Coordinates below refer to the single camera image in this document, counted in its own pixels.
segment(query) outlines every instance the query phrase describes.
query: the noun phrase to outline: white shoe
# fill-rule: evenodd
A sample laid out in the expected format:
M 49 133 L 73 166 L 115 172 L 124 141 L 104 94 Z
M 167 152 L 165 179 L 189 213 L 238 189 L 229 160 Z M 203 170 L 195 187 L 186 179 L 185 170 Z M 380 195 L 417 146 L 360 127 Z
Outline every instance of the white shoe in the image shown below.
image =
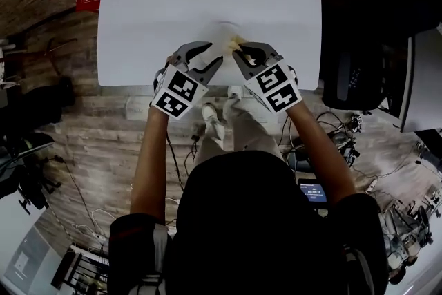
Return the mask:
M 202 106 L 202 118 L 206 122 L 206 135 L 214 139 L 222 148 L 225 129 L 212 104 L 207 103 Z
M 229 86 L 227 99 L 242 99 L 242 86 Z

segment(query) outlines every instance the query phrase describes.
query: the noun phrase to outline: white table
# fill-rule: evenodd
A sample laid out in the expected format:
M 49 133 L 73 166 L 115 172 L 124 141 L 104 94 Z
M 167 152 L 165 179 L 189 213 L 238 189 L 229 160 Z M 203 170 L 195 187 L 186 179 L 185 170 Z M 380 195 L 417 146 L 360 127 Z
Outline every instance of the white table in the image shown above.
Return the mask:
M 98 78 L 102 86 L 151 85 L 181 44 L 214 41 L 193 65 L 224 52 L 231 35 L 271 44 L 298 73 L 299 87 L 318 85 L 320 0 L 101 0 Z M 231 56 L 211 85 L 241 85 Z

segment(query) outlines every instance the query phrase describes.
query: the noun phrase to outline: small display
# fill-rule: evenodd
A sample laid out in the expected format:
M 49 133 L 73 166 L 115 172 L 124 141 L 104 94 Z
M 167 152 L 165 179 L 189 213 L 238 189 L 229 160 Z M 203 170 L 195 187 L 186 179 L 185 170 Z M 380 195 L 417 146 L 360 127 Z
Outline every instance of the small display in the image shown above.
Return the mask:
M 317 183 L 300 183 L 299 188 L 307 196 L 310 202 L 326 203 L 324 189 Z

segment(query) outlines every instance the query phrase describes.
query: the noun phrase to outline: wooden floor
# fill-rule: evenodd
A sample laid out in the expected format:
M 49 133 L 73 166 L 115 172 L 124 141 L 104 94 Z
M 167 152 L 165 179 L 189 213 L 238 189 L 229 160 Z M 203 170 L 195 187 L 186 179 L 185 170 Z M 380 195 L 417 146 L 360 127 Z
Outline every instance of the wooden floor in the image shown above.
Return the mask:
M 76 13 L 42 26 L 29 34 L 29 49 L 43 50 L 52 37 L 55 38 L 55 44 L 77 38 L 77 42 L 54 52 L 54 63 L 58 70 L 73 80 L 77 102 L 73 107 L 64 110 L 60 123 L 41 128 L 41 131 L 51 135 L 55 140 L 54 146 L 44 151 L 43 155 L 50 158 L 59 155 L 66 160 L 89 211 L 103 209 L 115 217 L 123 216 L 129 210 L 131 182 L 153 88 L 152 86 L 101 87 L 98 84 L 97 15 Z M 25 92 L 57 81 L 55 70 L 46 57 L 24 61 L 19 76 Z M 315 114 L 327 111 L 320 100 L 320 93 L 304 92 L 303 97 Z M 204 102 L 213 102 L 221 108 L 226 98 L 226 87 L 214 87 L 204 98 Z M 246 95 L 244 105 L 268 132 L 279 140 L 286 116 L 271 115 L 253 98 Z M 343 120 L 349 117 L 347 112 L 340 111 L 337 114 Z M 325 120 L 336 123 L 331 116 L 325 116 Z M 388 173 L 400 164 L 417 159 L 414 150 L 417 141 L 415 134 L 401 134 L 391 124 L 374 116 L 364 117 L 364 120 L 363 133 L 357 135 L 356 143 L 356 149 L 361 153 L 361 157 L 355 163 L 355 167 L 363 174 L 354 171 L 359 191 L 363 191 L 373 180 L 369 178 L 370 176 Z M 201 124 L 202 117 L 197 108 L 182 121 L 171 121 L 169 124 L 169 135 L 184 183 L 187 179 L 184 159 L 191 150 L 193 143 L 191 136 Z M 291 128 L 291 132 L 293 137 L 296 137 L 294 127 Z M 227 130 L 227 139 L 229 138 L 231 131 Z M 228 149 L 231 144 L 228 143 L 225 147 Z M 283 151 L 289 149 L 288 126 L 285 129 L 281 149 Z M 167 197 L 179 199 L 182 192 L 169 148 L 166 165 Z M 191 158 L 188 159 L 187 166 L 190 172 Z M 108 236 L 113 218 L 103 211 L 96 211 L 93 214 L 97 225 L 94 226 L 64 164 L 51 160 L 45 168 L 45 173 L 48 178 L 62 183 L 56 192 L 48 196 L 52 210 L 62 225 L 77 244 L 99 248 L 100 244 L 91 237 L 91 232 L 86 227 L 75 225 L 86 225 L 91 229 L 97 229 L 98 232 L 101 228 Z M 410 164 L 398 173 L 380 179 L 376 186 L 378 191 L 376 198 L 382 207 L 392 200 L 391 196 L 400 198 L 404 204 L 407 204 L 422 198 L 430 188 L 440 187 L 439 179 L 431 171 Z M 177 203 L 171 199 L 166 200 L 166 220 L 173 220 L 176 217 Z M 47 210 L 38 220 L 37 228 L 61 255 L 72 242 L 51 210 Z

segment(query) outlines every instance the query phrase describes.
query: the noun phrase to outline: cable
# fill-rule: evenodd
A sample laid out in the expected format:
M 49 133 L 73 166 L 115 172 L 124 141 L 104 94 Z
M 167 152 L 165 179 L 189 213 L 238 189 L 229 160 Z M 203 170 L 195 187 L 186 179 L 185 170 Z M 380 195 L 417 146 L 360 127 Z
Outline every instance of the cable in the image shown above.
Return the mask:
M 293 145 L 293 140 L 291 139 L 291 133 L 290 133 L 290 129 L 291 129 L 291 125 L 293 124 L 293 121 L 291 120 L 291 118 L 290 118 L 290 123 L 289 123 L 289 140 L 290 140 L 290 145 L 291 145 L 291 148 L 293 149 L 293 150 L 296 150 L 295 149 L 295 146 Z
M 49 209 L 52 211 L 53 216 L 55 217 L 55 219 L 57 220 L 57 222 L 61 225 L 61 227 L 63 228 L 64 232 L 66 232 L 66 235 L 68 235 L 68 237 L 72 240 L 72 242 L 75 244 L 74 238 L 72 237 L 72 235 L 68 232 L 68 230 L 66 230 L 66 228 L 64 227 L 64 225 L 61 223 L 60 219 L 58 219 L 57 214 L 55 213 L 54 209 L 52 208 L 52 206 L 49 204 L 48 201 L 46 201 L 46 203 L 48 204 Z
M 88 226 L 88 225 L 84 225 L 84 224 L 71 224 L 74 228 L 76 228 L 78 230 L 78 227 L 82 226 L 84 228 L 86 228 L 86 230 L 88 230 L 92 235 L 94 234 L 94 231 Z
M 96 221 L 96 219 L 95 219 L 95 217 L 94 217 L 94 213 L 97 212 L 97 211 L 102 211 L 103 213 L 108 214 L 110 217 L 113 218 L 113 220 L 117 220 L 117 218 L 116 218 L 115 216 L 113 216 L 111 213 L 109 213 L 108 211 L 103 210 L 103 209 L 96 209 L 96 210 L 94 210 L 92 213 L 90 213 L 91 216 L 92 216 L 92 219 L 94 220 L 94 223 L 98 226 L 100 232 L 102 233 L 102 236 L 107 237 L 107 236 L 104 234 L 104 231 L 103 231 L 102 227 L 99 226 L 98 222 Z
M 328 124 L 329 126 L 332 126 L 334 128 L 334 131 L 338 131 L 339 129 L 341 129 L 343 127 L 343 125 L 340 125 L 339 127 L 337 127 L 334 124 L 326 122 L 326 121 L 317 121 L 317 122 L 322 123 L 322 124 Z
M 284 128 L 285 128 L 285 125 L 287 124 L 287 121 L 288 121 L 288 120 L 289 120 L 289 116 L 287 116 L 287 118 L 285 119 L 284 124 L 282 125 L 281 138 L 279 139 L 278 146 L 281 145 L 282 137 L 284 137 Z
M 369 176 L 367 176 L 365 173 L 363 173 L 361 170 L 358 170 L 354 165 L 352 166 L 353 170 L 355 170 L 356 172 L 359 172 L 360 174 L 364 175 L 366 178 L 371 178 Z
M 192 154 L 192 156 L 193 156 L 192 162 L 195 162 L 196 153 L 198 152 L 196 143 L 197 143 L 197 141 L 194 140 L 194 142 L 192 143 L 192 146 L 191 146 L 191 150 L 189 151 L 186 158 L 184 159 L 184 169 L 186 170 L 187 177 L 189 176 L 189 171 L 187 171 L 186 162 L 187 162 L 187 159 L 189 158 L 190 154 Z
M 78 193 L 79 193 L 79 195 L 80 195 L 80 197 L 81 197 L 81 200 L 83 201 L 84 208 L 86 209 L 86 213 L 88 214 L 88 217 L 90 218 L 90 221 L 92 222 L 92 225 L 94 226 L 95 233 L 97 233 L 97 228 L 95 227 L 95 223 L 94 223 L 92 217 L 90 216 L 88 206 L 86 205 L 86 202 L 84 201 L 84 198 L 83 198 L 83 195 L 81 194 L 80 188 L 78 187 L 77 183 L 75 182 L 74 176 L 73 176 L 72 173 L 70 172 L 70 169 L 69 169 L 69 167 L 68 167 L 68 164 L 66 164 L 66 161 L 64 161 L 63 158 L 60 158 L 60 161 L 62 161 L 62 162 L 64 163 L 64 165 L 66 166 L 66 170 L 68 170 L 68 172 L 69 172 L 69 176 L 70 176 L 71 180 L 74 182 L 74 185 L 75 185 L 75 187 L 76 187 L 77 190 L 78 190 Z
M 180 200 L 179 200 L 179 199 L 173 199 L 173 198 L 169 198 L 169 197 L 165 197 L 165 199 L 167 199 L 167 200 L 171 200 L 172 202 L 175 202 L 175 203 L 177 203 L 177 204 L 180 203 Z
M 322 112 L 322 113 L 316 118 L 316 120 L 317 120 L 318 122 L 320 122 L 320 123 L 326 123 L 326 124 L 329 124 L 329 125 L 331 125 L 331 126 L 334 126 L 333 124 L 330 124 L 330 123 L 328 123 L 328 122 L 319 121 L 319 118 L 321 118 L 321 117 L 324 116 L 324 115 L 332 115 L 332 116 L 334 116 L 334 117 L 339 121 L 339 123 L 340 123 L 339 128 L 335 129 L 334 131 L 332 131 L 332 132 L 330 132 L 330 133 L 334 133 L 335 131 L 339 131 L 340 129 L 344 128 L 344 132 L 345 132 L 345 134 L 348 136 L 348 132 L 350 132 L 350 133 L 352 134 L 352 136 L 349 137 L 349 138 L 350 138 L 351 140 L 353 140 L 353 131 L 352 131 L 351 129 L 348 129 L 348 130 L 347 130 L 347 127 L 345 126 L 345 124 L 344 124 L 344 122 L 342 121 L 342 119 L 339 118 L 335 113 L 333 113 L 333 112 L 331 112 L 331 111 L 325 111 L 325 112 Z
M 422 164 L 422 162 L 419 165 L 421 165 L 422 167 L 425 167 L 429 172 L 431 172 L 433 175 L 437 176 L 437 178 L 439 178 L 439 179 L 441 178 L 441 176 L 439 174 L 437 174 L 433 170 L 431 170 L 428 167 L 426 167 L 424 164 Z
M 175 163 L 175 168 L 177 169 L 178 182 L 180 183 L 181 189 L 184 191 L 184 187 L 183 187 L 182 181 L 181 181 L 180 169 L 178 168 L 177 158 L 175 157 L 175 151 L 173 150 L 172 143 L 171 143 L 171 140 L 169 139 L 169 134 L 168 133 L 166 134 L 166 139 L 167 139 L 167 144 L 169 144 L 169 148 L 171 148 L 171 152 L 172 152 L 172 156 L 173 156 L 173 161 Z
M 415 161 L 407 162 L 406 164 L 404 164 L 404 165 L 402 165 L 402 166 L 396 168 L 396 169 L 393 170 L 392 172 L 386 173 L 385 175 L 377 176 L 376 178 L 378 178 L 378 179 L 379 179 L 379 178 L 385 178 L 385 177 L 387 177 L 387 176 L 389 176 L 389 175 L 392 175 L 393 173 L 399 172 L 401 169 L 403 169 L 404 167 L 408 166 L 409 164 L 416 164 L 416 162 L 415 162 Z
M 103 209 L 96 209 L 96 210 L 94 210 L 94 211 L 92 212 L 92 215 L 93 215 L 96 211 L 102 211 L 103 213 L 106 213 L 106 214 L 108 214 L 111 218 L 113 218 L 113 220 L 117 220 L 117 218 L 116 218 L 115 216 L 113 216 L 111 213 L 109 213 L 108 211 L 103 210 Z

